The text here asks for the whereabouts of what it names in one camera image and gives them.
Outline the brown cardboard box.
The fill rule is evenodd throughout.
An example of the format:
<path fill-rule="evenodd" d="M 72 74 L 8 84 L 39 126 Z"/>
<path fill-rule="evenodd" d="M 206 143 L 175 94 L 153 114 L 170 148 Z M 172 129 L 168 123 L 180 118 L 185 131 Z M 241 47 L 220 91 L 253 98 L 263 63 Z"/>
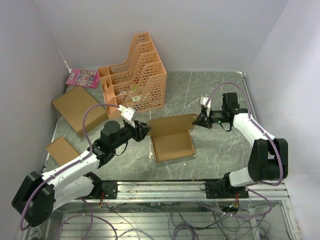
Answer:
<path fill-rule="evenodd" d="M 151 139 L 156 162 L 188 157 L 195 154 L 190 131 L 195 113 L 155 118 L 148 121 L 148 136 Z"/>

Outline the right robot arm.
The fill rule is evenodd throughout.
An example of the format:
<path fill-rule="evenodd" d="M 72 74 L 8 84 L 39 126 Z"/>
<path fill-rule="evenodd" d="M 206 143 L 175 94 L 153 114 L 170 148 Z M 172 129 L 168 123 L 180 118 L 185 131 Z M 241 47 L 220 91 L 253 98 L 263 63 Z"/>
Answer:
<path fill-rule="evenodd" d="M 201 112 L 192 122 L 195 126 L 207 129 L 213 124 L 229 124 L 242 133 L 251 145 L 247 167 L 230 172 L 228 179 L 220 186 L 221 194 L 226 198 L 233 197 L 238 187 L 252 186 L 256 183 L 270 185 L 269 181 L 280 184 L 288 176 L 288 142 L 284 138 L 277 138 L 267 132 L 253 118 L 246 108 L 241 108 L 238 95 L 228 92 L 222 95 L 221 110 L 211 109 L 211 100 L 207 97 L 200 99 Z"/>

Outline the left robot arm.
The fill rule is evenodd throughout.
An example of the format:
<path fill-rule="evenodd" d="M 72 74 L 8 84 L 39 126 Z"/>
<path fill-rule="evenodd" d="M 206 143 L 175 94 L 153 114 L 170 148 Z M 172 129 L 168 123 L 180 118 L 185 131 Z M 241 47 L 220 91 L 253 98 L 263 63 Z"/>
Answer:
<path fill-rule="evenodd" d="M 108 121 L 100 131 L 92 147 L 80 156 L 48 172 L 33 171 L 22 181 L 11 205 L 21 215 L 20 228 L 37 227 L 59 207 L 79 197 L 98 198 L 102 193 L 102 181 L 93 172 L 106 165 L 116 149 L 133 139 L 141 142 L 151 130 L 144 122 L 133 124 Z"/>

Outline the large folded cardboard box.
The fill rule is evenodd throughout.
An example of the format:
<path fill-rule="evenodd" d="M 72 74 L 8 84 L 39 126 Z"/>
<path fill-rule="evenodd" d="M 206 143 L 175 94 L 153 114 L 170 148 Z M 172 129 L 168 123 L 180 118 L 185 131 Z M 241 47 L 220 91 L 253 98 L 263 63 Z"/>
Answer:
<path fill-rule="evenodd" d="M 107 112 L 102 106 L 95 107 L 85 116 L 86 111 L 97 103 L 81 86 L 71 89 L 52 101 L 52 105 L 80 137 L 84 136 L 83 127 L 86 132 L 90 132 L 107 120 Z"/>

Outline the small folded cardboard box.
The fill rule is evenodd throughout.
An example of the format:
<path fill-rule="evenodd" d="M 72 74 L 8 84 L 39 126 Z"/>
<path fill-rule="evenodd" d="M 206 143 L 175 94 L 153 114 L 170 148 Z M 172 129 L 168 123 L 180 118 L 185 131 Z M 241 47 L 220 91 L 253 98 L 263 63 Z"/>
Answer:
<path fill-rule="evenodd" d="M 45 149 L 59 166 L 74 160 L 80 155 L 78 151 L 62 136 L 54 140 Z"/>

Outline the orange plastic file organizer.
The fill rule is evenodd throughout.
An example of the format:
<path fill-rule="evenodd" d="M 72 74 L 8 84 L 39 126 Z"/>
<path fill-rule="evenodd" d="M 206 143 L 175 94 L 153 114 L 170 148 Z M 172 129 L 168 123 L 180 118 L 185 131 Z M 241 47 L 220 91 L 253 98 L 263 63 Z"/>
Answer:
<path fill-rule="evenodd" d="M 125 62 L 97 71 L 105 103 L 137 112 L 165 105 L 167 71 L 148 32 L 133 35 Z"/>

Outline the pink sticker sheet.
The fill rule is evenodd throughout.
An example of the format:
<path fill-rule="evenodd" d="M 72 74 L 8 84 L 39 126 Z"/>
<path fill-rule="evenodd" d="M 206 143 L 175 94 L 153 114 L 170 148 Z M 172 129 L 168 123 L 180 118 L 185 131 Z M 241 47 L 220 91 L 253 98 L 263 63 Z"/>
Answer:
<path fill-rule="evenodd" d="M 100 82 L 97 70 L 73 68 L 65 82 L 69 86 L 81 86 L 96 89 Z"/>

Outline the aluminium mounting rail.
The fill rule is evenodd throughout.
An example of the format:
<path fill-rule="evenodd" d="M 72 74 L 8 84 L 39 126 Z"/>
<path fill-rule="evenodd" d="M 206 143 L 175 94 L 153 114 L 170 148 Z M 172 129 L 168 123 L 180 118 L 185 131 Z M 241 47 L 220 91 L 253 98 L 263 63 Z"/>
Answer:
<path fill-rule="evenodd" d="M 111 193 L 99 193 L 98 197 L 88 198 L 90 203 L 156 203 L 156 202 L 207 202 L 213 200 L 232 201 L 236 194 L 223 195 L 205 189 L 204 181 L 118 181 Z M 254 185 L 251 191 L 239 194 L 241 200 L 264 199 L 270 201 L 288 200 L 290 195 L 286 185 Z"/>

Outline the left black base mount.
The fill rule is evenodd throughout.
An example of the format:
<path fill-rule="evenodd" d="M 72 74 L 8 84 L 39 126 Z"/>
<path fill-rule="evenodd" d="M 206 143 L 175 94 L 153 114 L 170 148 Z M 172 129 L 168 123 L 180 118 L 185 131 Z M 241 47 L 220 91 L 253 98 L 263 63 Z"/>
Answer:
<path fill-rule="evenodd" d="M 118 183 L 116 181 L 103 181 L 101 194 L 103 200 L 115 200 L 118 195 Z"/>

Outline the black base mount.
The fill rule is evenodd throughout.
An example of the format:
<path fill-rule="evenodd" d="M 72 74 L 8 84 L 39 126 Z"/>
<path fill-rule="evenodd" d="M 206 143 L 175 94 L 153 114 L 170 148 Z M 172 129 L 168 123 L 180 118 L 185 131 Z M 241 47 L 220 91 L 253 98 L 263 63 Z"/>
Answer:
<path fill-rule="evenodd" d="M 205 181 L 199 185 L 207 199 L 247 199 L 249 193 L 245 186 L 233 187 L 220 180 Z"/>
<path fill-rule="evenodd" d="M 118 195 L 118 183 L 116 181 L 103 181 L 101 194 L 103 200 L 115 200 Z"/>

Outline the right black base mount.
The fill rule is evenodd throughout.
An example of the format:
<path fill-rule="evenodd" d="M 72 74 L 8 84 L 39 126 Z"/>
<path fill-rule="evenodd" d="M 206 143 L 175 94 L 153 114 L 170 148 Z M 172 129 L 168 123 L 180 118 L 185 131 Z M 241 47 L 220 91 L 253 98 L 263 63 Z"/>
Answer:
<path fill-rule="evenodd" d="M 199 185 L 207 199 L 247 199 L 249 193 L 245 186 L 233 187 L 220 180 L 205 181 Z"/>

